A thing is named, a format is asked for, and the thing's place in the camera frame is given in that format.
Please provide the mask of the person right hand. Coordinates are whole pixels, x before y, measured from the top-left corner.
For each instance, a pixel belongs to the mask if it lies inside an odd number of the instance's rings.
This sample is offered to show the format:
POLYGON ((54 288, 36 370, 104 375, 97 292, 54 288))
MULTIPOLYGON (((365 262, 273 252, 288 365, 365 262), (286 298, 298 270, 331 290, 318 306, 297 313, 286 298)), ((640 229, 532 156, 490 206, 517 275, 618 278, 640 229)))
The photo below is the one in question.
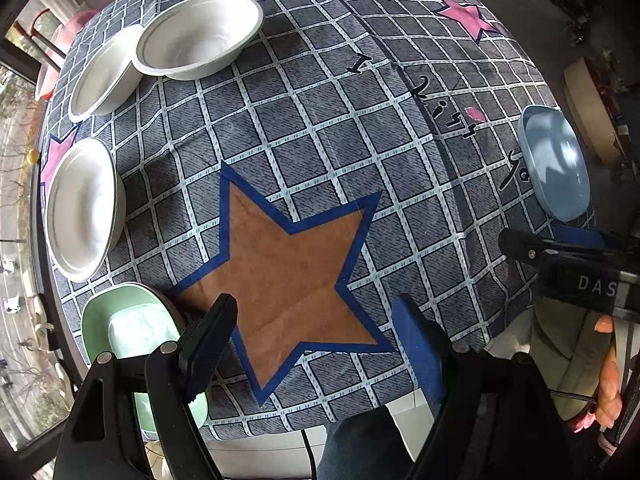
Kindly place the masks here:
POLYGON ((587 429, 594 422, 612 428, 623 407, 618 388, 620 371, 613 337, 614 321, 605 314, 587 311, 580 314, 580 327, 564 385, 571 393, 591 394, 594 401, 577 412, 568 426, 573 432, 587 429))

